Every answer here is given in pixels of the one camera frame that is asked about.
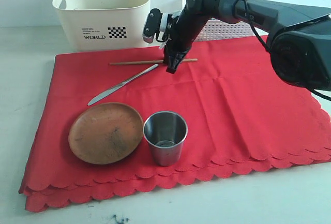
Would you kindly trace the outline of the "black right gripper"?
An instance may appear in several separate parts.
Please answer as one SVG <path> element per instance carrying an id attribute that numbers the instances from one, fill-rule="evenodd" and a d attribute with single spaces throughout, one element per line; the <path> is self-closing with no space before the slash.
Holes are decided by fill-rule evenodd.
<path id="1" fill-rule="evenodd" d="M 166 72 L 176 73 L 178 66 L 186 57 L 197 37 L 196 14 L 164 14 L 167 18 L 164 37 L 167 41 L 163 48 L 163 63 Z"/>

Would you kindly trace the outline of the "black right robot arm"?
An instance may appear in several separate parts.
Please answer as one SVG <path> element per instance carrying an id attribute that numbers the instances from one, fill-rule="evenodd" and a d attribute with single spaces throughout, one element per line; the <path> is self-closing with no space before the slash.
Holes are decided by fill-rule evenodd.
<path id="1" fill-rule="evenodd" d="M 186 0 L 164 48 L 167 72 L 175 73 L 211 18 L 248 23 L 267 32 L 261 40 L 272 68 L 285 83 L 330 90 L 330 9 L 267 0 Z"/>

